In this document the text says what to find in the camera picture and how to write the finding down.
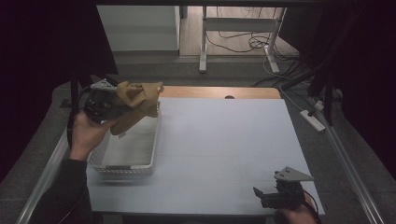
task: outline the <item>floor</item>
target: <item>floor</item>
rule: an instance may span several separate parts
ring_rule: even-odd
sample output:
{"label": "floor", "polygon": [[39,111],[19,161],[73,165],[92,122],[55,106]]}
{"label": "floor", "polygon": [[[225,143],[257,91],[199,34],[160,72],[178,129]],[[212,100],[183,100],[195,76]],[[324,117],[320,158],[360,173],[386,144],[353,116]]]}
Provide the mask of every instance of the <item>floor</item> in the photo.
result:
{"label": "floor", "polygon": [[[276,17],[279,10],[275,8],[260,7],[208,7],[207,17],[228,17],[228,18],[266,18]],[[188,17],[182,19],[180,23],[180,56],[196,56],[201,51],[202,34],[202,7],[188,7]],[[207,55],[233,55],[233,56],[264,56],[262,45],[257,45],[257,49],[252,49],[249,39],[255,36],[257,40],[265,43],[268,33],[241,33],[241,32],[207,32],[206,40]],[[225,48],[217,47],[209,43],[221,45]],[[284,53],[294,54],[296,49],[290,46],[281,38],[276,39],[277,50]]]}

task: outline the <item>cable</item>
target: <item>cable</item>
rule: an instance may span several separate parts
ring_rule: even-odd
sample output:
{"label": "cable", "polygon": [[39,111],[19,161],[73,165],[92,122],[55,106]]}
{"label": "cable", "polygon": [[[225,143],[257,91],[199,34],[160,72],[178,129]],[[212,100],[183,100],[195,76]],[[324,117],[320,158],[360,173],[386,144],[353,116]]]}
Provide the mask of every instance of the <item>cable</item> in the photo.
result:
{"label": "cable", "polygon": [[255,82],[255,83],[254,83],[253,85],[251,85],[250,87],[257,87],[260,83],[262,83],[262,82],[264,82],[264,81],[272,80],[272,79],[274,79],[274,78],[277,78],[277,77],[266,77],[266,78],[263,78],[262,80]]}
{"label": "cable", "polygon": [[295,66],[291,71],[290,71],[290,69],[293,67],[293,64],[295,63],[295,62],[297,62],[297,60],[294,60],[292,63],[291,63],[291,65],[290,65],[290,67],[288,68],[288,70],[285,72],[285,73],[283,73],[283,78],[280,78],[278,81],[276,81],[276,82],[274,82],[273,84],[272,84],[272,88],[274,88],[275,87],[275,85],[278,83],[278,82],[280,82],[282,79],[291,79],[289,76],[291,75],[291,73],[292,72],[294,72],[294,70],[300,65],[300,64],[297,64],[297,66]]}
{"label": "cable", "polygon": [[260,7],[259,16],[257,18],[259,18],[261,14],[262,14],[262,7]]}
{"label": "cable", "polygon": [[[248,8],[248,7],[245,7],[245,10],[248,11],[248,14],[250,14],[250,12],[253,12],[252,13],[252,17],[253,17],[253,15],[254,15],[254,7],[251,7],[251,9]],[[216,13],[217,13],[218,17],[222,17],[222,11],[221,11],[220,7],[216,7]],[[260,12],[259,12],[259,16],[258,17],[260,17],[261,13],[262,13],[262,7],[260,8]],[[222,38],[233,38],[233,37],[238,37],[238,36],[242,36],[242,35],[251,35],[251,38],[248,40],[248,43],[249,43],[249,45],[250,45],[250,47],[252,49],[263,49],[265,47],[265,45],[268,45],[268,41],[270,40],[270,36],[253,35],[253,34],[261,34],[261,33],[258,33],[258,32],[249,32],[249,33],[243,33],[243,34],[239,34],[239,35],[229,35],[229,36],[222,35],[220,31],[218,31],[218,33],[219,33],[219,36],[222,37]],[[257,39],[258,37],[259,38],[266,38],[266,41],[265,42],[264,41],[260,41],[259,39]],[[224,48],[224,49],[228,49],[228,48],[226,48],[224,46],[219,46],[219,45],[216,45],[216,46]],[[228,49],[228,50],[233,51],[233,52],[240,52],[240,53],[250,52],[251,51],[251,50],[249,50],[249,51],[246,51],[246,50],[239,51],[239,50],[234,50],[234,49]]]}
{"label": "cable", "polygon": [[315,207],[317,208],[317,210],[315,210],[312,205],[310,203],[308,203],[307,201],[303,201],[303,205],[309,210],[309,212],[311,212],[312,216],[314,216],[314,220],[316,221],[317,224],[321,224],[321,220],[319,217],[319,210],[318,210],[318,204],[317,201],[315,201],[315,198],[312,197],[312,195],[310,193],[308,193],[306,190],[304,190],[304,193],[308,194],[309,197],[311,197],[311,199],[314,201],[315,203]]}
{"label": "cable", "polygon": [[301,57],[296,52],[294,52],[294,55],[290,55],[290,56],[280,53],[280,51],[277,49],[277,45],[274,45],[274,56],[282,61],[301,59]]}
{"label": "cable", "polygon": [[86,192],[87,190],[85,190],[84,187],[82,187],[82,190],[79,192],[78,195],[78,199],[75,201],[75,203],[73,204],[73,206],[70,208],[70,210],[66,213],[66,215],[58,222],[58,224],[61,224],[64,222],[65,219],[67,219],[70,214],[76,209],[76,207],[82,203],[82,199],[83,197],[87,194]]}
{"label": "cable", "polygon": [[315,201],[315,198],[314,197],[312,197],[312,195],[310,194],[310,193],[308,193],[306,190],[304,190],[304,193],[306,193],[307,195],[309,195],[309,197],[311,197],[311,199],[314,201],[314,203],[315,203],[315,207],[316,207],[316,209],[317,209],[317,213],[319,212],[319,209],[318,209],[318,204],[317,204],[317,201]]}
{"label": "cable", "polygon": [[288,69],[285,73],[283,73],[283,74],[281,74],[281,75],[277,75],[277,74],[274,74],[274,73],[268,71],[267,68],[265,67],[265,60],[267,60],[267,59],[268,59],[268,56],[265,56],[265,57],[264,57],[264,65],[263,65],[263,68],[264,68],[265,72],[267,72],[268,74],[270,74],[270,75],[272,75],[272,76],[274,76],[274,77],[281,77],[281,78],[287,78],[287,79],[289,79],[288,77],[285,77],[285,75],[286,75],[286,73],[288,73],[288,71],[290,70],[290,68],[293,66],[294,62],[291,64],[291,66],[289,67],[289,69]]}
{"label": "cable", "polygon": [[273,18],[275,17],[275,14],[276,14],[276,9],[277,9],[277,7],[274,9],[274,15],[273,15]]}
{"label": "cable", "polygon": [[248,16],[248,14],[250,14],[250,12],[254,12],[254,7],[245,7],[245,10],[247,11],[247,15],[245,15],[244,18],[246,18]]}
{"label": "cable", "polygon": [[[286,71],[285,72],[285,75],[284,75],[284,77],[285,78],[287,78],[287,79],[292,79],[291,77],[292,77],[292,74],[294,73],[294,71],[298,68],[298,67],[300,67],[300,65],[302,65],[303,64],[303,62],[299,62],[299,64],[297,64],[293,69],[291,69],[291,67],[289,67],[289,69],[288,69],[288,71],[291,69],[291,71]],[[282,79],[280,79],[280,80],[278,80],[277,82],[275,82],[273,85],[272,85],[272,87],[274,88],[275,87],[275,85],[278,83],[278,82],[280,82]]]}
{"label": "cable", "polygon": [[295,92],[295,91],[292,91],[292,90],[290,90],[291,92],[293,92],[295,95],[297,95],[297,96],[299,96],[300,98],[302,98],[310,107],[312,107],[314,110],[312,110],[311,112],[312,112],[312,114],[308,114],[309,116],[312,116],[314,113],[315,113],[315,111],[317,110],[313,105],[311,105],[311,103],[309,103],[302,95],[300,95],[300,94],[298,94],[297,92]]}
{"label": "cable", "polygon": [[232,52],[236,52],[236,53],[246,53],[246,52],[250,52],[250,51],[253,51],[253,50],[254,50],[254,48],[253,48],[253,49],[248,49],[248,50],[235,50],[235,49],[229,49],[229,48],[227,48],[227,47],[224,47],[224,46],[222,46],[222,45],[215,44],[215,43],[213,43],[212,41],[210,41],[209,36],[208,36],[207,34],[206,34],[206,39],[207,39],[207,41],[209,41],[209,43],[211,43],[211,44],[214,45],[214,46],[217,46],[217,47],[220,47],[220,48],[224,48],[224,49],[230,50],[230,51],[232,51]]}
{"label": "cable", "polygon": [[282,90],[282,85],[279,86],[279,89],[280,89],[280,91],[282,91],[282,93],[289,99],[289,101],[290,101],[292,104],[294,104],[297,108],[299,108],[301,111],[303,111],[299,106],[297,106],[297,104],[295,104],[295,103],[289,98],[289,96],[288,96],[285,92],[283,92],[283,90]]}
{"label": "cable", "polygon": [[275,76],[275,77],[281,77],[281,78],[285,78],[285,79],[292,79],[292,78],[290,78],[290,77],[287,77],[286,72],[285,72],[283,75],[277,75],[277,74],[274,74],[274,73],[268,71],[267,68],[265,67],[265,59],[267,59],[267,56],[264,57],[264,66],[263,66],[263,68],[264,68],[265,72],[267,72],[268,74],[270,74],[270,75],[272,75],[272,76]]}
{"label": "cable", "polygon": [[76,100],[76,102],[75,102],[75,104],[73,105],[73,108],[72,108],[72,112],[73,112],[74,115],[77,114],[78,102],[81,99],[82,94],[84,94],[90,87],[91,86],[85,87],[84,89],[82,89],[82,91],[79,92],[78,98],[77,98],[77,100]]}

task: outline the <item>white table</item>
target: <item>white table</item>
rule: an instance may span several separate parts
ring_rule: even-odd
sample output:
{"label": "white table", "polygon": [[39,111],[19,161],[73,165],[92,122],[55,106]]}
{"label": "white table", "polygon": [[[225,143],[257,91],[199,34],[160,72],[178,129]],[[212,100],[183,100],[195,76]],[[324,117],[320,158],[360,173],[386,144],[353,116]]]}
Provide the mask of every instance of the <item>white table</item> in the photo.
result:
{"label": "white table", "polygon": [[[310,175],[280,99],[161,98],[154,174],[87,170],[92,210],[129,214],[265,215],[253,187],[275,193],[274,171]],[[302,182],[318,202],[313,182]]]}

